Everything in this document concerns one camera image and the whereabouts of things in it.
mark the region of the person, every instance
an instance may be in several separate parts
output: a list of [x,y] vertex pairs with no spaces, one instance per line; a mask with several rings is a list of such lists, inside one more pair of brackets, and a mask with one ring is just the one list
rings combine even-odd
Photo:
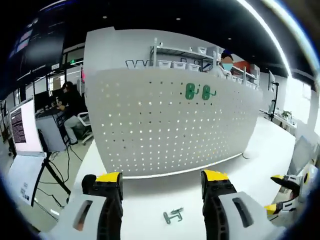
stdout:
[[66,81],[62,89],[64,94],[62,101],[58,103],[57,107],[61,111],[66,111],[65,114],[68,119],[64,122],[64,127],[70,139],[70,144],[75,145],[78,143],[78,139],[73,128],[81,126],[78,114],[87,112],[88,110],[80,93],[72,82]]
[[221,54],[221,61],[218,65],[213,67],[211,72],[217,78],[231,80],[232,74],[230,70],[232,69],[233,65],[234,58],[228,51],[224,50],[224,52]]

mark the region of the face mask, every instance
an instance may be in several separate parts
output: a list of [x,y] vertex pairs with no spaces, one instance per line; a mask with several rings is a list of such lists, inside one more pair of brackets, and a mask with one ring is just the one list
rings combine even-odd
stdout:
[[232,69],[233,64],[232,63],[222,63],[222,66],[224,70],[230,71]]

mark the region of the office chair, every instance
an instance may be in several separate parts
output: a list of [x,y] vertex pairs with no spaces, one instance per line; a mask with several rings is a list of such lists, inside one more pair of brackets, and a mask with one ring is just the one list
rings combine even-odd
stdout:
[[[85,94],[83,93],[81,95],[81,97],[83,100],[83,104],[86,105]],[[84,130],[84,133],[82,134],[82,137],[84,137],[84,136],[86,136],[86,137],[82,140],[82,144],[86,145],[86,141],[88,141],[90,138],[92,138],[94,136],[92,129],[91,129],[91,123],[89,120],[89,113],[87,111],[80,112],[77,117],[80,120],[80,122],[82,123],[82,125],[85,127],[85,130]]]

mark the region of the gray pants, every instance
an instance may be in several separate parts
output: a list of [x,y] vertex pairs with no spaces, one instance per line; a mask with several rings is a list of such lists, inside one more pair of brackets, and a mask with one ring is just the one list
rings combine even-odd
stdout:
[[82,123],[80,122],[79,118],[77,118],[76,116],[72,116],[64,122],[64,127],[66,130],[66,133],[68,134],[68,136],[70,138],[70,142],[72,144],[74,144],[76,141],[78,141],[78,139],[75,135],[75,132],[72,128],[75,128],[75,127],[79,128],[81,126],[82,126]]

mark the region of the laptop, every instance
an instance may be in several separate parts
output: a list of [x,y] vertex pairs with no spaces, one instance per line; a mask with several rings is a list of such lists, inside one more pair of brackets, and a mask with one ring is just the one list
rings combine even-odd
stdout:
[[18,197],[33,207],[43,162],[47,157],[36,126],[34,98],[11,109],[9,119],[16,157],[9,169],[7,183],[14,198]]

